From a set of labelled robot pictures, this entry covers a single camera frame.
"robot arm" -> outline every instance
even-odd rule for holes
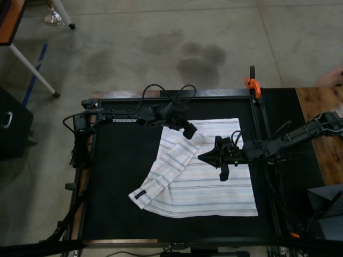
[[[100,108],[73,115],[72,132],[75,139],[70,164],[74,168],[90,167],[92,159],[87,147],[88,138],[100,127],[109,123],[132,123],[147,127],[165,126],[177,131],[184,129],[183,135],[191,139],[197,129],[187,121],[187,114],[188,109],[184,104],[173,101],[164,108],[160,104],[139,108],[135,112],[104,111]],[[96,116],[94,124],[91,123],[93,115]]]
[[[249,164],[256,159],[268,163],[281,161],[291,148],[322,135],[343,137],[343,120],[336,112],[321,113],[305,125],[279,137],[275,135],[260,142],[251,139],[244,143],[243,149],[239,149],[231,138],[222,139],[217,136],[214,149],[199,155],[198,159],[216,168],[220,167],[220,180],[226,181],[229,176],[228,164]]]

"cloth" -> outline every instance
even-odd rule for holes
[[[220,169],[198,160],[198,155],[214,148],[216,135],[230,137],[240,130],[239,120],[190,122],[198,129],[191,140],[182,131],[163,128],[157,159],[130,199],[140,209],[172,218],[258,216],[247,164],[229,165],[229,179],[222,182]],[[238,146],[243,147],[242,138]]]

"clamp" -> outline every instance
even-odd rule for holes
[[[250,79],[244,79],[247,89],[254,89],[255,90],[255,100],[260,100],[261,97],[261,88],[259,83],[255,79],[255,66],[250,66]]]

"orange part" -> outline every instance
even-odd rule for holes
[[[294,233],[294,232],[292,232],[290,235],[291,235],[292,237],[295,237],[295,238],[300,238],[300,236],[299,236],[297,233]]]
[[[259,83],[255,79],[248,80],[247,78],[244,79],[247,89],[255,89],[256,92],[256,99],[260,99],[261,97],[261,88]]]

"blue tape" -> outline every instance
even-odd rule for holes
[[[44,56],[45,56],[45,53],[46,53],[46,51],[47,51],[47,48],[48,48],[48,43],[45,43],[45,44],[43,45],[41,54],[39,55],[38,62],[43,61]],[[36,67],[36,70],[37,70],[37,71],[39,71],[41,65],[42,65],[41,63],[37,65],[37,67]],[[31,95],[31,92],[32,92],[32,90],[33,90],[33,87],[34,87],[35,82],[36,82],[36,76],[35,76],[35,75],[32,75],[31,80],[30,80],[30,83],[28,84],[28,88],[27,88],[27,91],[26,91],[24,100],[23,100],[23,106],[25,106],[25,107],[27,106],[28,99],[30,98],[30,95]]]
[[[44,59],[44,55],[45,55],[45,53],[46,53],[46,51],[47,51],[47,48],[48,48],[48,43],[45,43],[45,44],[43,45],[43,49],[42,49],[42,51],[41,51],[41,54],[40,54],[40,56],[39,56],[39,58],[38,58],[38,62],[41,62],[41,61]]]

